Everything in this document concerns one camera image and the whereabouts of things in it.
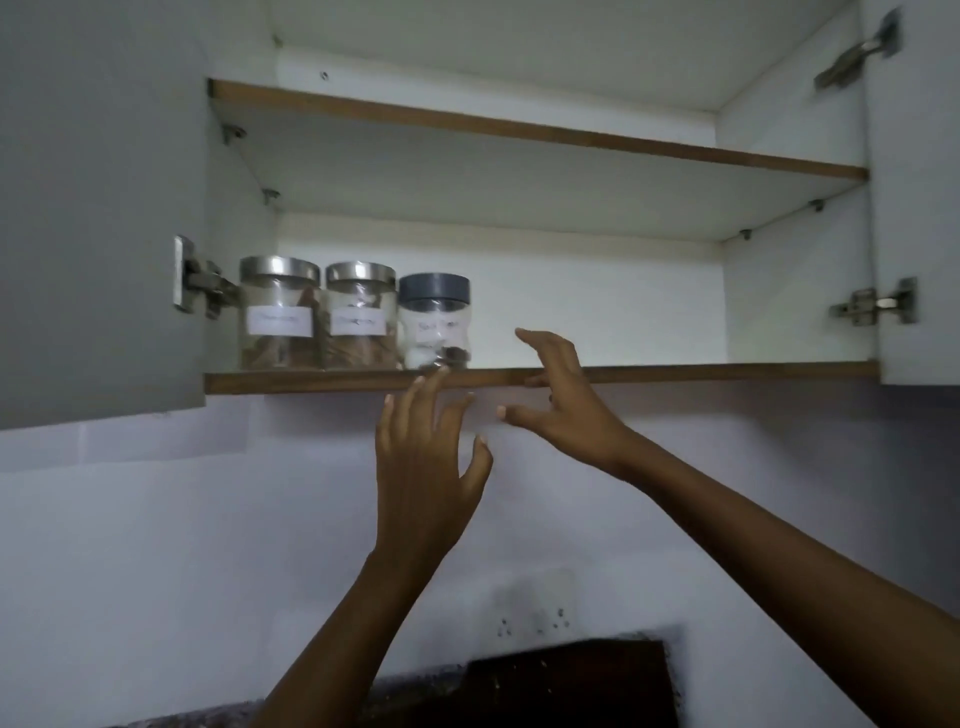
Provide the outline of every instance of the cabinet door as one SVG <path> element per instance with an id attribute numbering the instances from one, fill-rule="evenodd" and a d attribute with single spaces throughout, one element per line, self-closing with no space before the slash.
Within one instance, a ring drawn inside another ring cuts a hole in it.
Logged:
<path id="1" fill-rule="evenodd" d="M 205 236 L 204 5 L 4 8 L 0 428 L 203 403 L 172 296 L 174 236 Z"/>
<path id="2" fill-rule="evenodd" d="M 918 277 L 919 321 L 880 317 L 883 380 L 960 384 L 960 3 L 861 0 L 868 35 L 897 5 L 902 50 L 867 61 L 876 287 Z"/>

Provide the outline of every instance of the wooden shelf edge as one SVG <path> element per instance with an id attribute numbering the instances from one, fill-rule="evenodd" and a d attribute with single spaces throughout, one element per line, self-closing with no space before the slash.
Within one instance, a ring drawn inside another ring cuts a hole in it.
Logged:
<path id="1" fill-rule="evenodd" d="M 616 152 L 645 154 L 657 157 L 690 159 L 715 164 L 731 164 L 740 167 L 759 167 L 761 169 L 794 172 L 798 174 L 834 177 L 845 180 L 865 182 L 870 171 L 864 167 L 832 162 L 812 161 L 757 155 L 737 152 L 731 149 L 699 147 L 656 139 L 639 139 L 632 136 L 620 136 L 610 133 L 584 132 L 563 127 L 549 127 L 521 121 L 494 119 L 486 116 L 472 116 L 452 111 L 416 109 L 394 104 L 381 104 L 374 101 L 359 101 L 339 96 L 326 96 L 306 91 L 293 91 L 274 86 L 242 84 L 235 81 L 210 79 L 207 93 L 211 99 L 232 104 L 270 109 L 288 109 L 313 113 L 325 113 L 364 121 L 376 121 L 390 124 L 444 129 L 453 132 L 480 133 L 492 136 L 506 136 L 528 141 L 542 141 L 553 144 L 568 144 L 578 147 L 592 147 Z"/>
<path id="2" fill-rule="evenodd" d="M 469 369 L 454 372 L 447 387 L 480 389 L 517 387 L 539 369 Z M 879 379 L 875 361 L 798 362 L 785 364 L 684 364 L 644 367 L 586 367 L 594 384 L 734 379 Z M 405 389 L 416 372 L 236 372 L 207 374 L 209 395 L 271 395 L 310 392 L 377 392 Z"/>

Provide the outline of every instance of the glass jar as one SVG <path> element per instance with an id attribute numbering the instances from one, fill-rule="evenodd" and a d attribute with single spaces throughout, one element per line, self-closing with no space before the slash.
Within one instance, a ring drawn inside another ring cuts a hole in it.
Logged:
<path id="1" fill-rule="evenodd" d="M 324 368 L 397 369 L 396 271 L 352 261 L 326 269 Z"/>
<path id="2" fill-rule="evenodd" d="M 240 261 L 240 368 L 320 367 L 320 268 L 281 255 Z"/>
<path id="3" fill-rule="evenodd" d="M 452 273 L 416 273 L 400 279 L 400 353 L 404 369 L 470 362 L 470 281 Z"/>

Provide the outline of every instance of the hand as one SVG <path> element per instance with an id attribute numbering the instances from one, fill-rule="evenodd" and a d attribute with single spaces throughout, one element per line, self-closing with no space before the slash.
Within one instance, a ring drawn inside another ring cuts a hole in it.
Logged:
<path id="1" fill-rule="evenodd" d="M 539 412 L 524 406 L 500 406 L 497 417 L 537 433 L 582 463 L 620 476 L 624 452 L 648 441 L 620 422 L 597 397 L 573 344 L 550 331 L 518 328 L 516 337 L 537 350 L 545 371 L 527 379 L 526 384 L 550 387 L 552 408 Z"/>
<path id="2" fill-rule="evenodd" d="M 449 370 L 419 376 L 388 395 L 376 429 L 377 521 L 372 558 L 429 580 L 463 535 L 483 495 L 493 456 L 482 437 L 460 476 L 457 446 L 473 395 L 450 404 L 434 427 L 437 392 Z"/>

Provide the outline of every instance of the jar label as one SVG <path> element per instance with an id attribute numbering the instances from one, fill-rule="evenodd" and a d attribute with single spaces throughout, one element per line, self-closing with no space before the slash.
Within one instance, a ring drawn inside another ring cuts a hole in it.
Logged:
<path id="1" fill-rule="evenodd" d="M 312 339 L 313 309 L 300 305 L 247 306 L 247 333 Z"/>
<path id="2" fill-rule="evenodd" d="M 467 338 L 463 323 L 463 317 L 457 314 L 428 314 L 414 323 L 414 340 L 418 344 L 442 343 L 465 349 Z"/>
<path id="3" fill-rule="evenodd" d="M 382 308 L 346 306 L 330 311 L 331 336 L 386 336 L 387 317 Z"/>

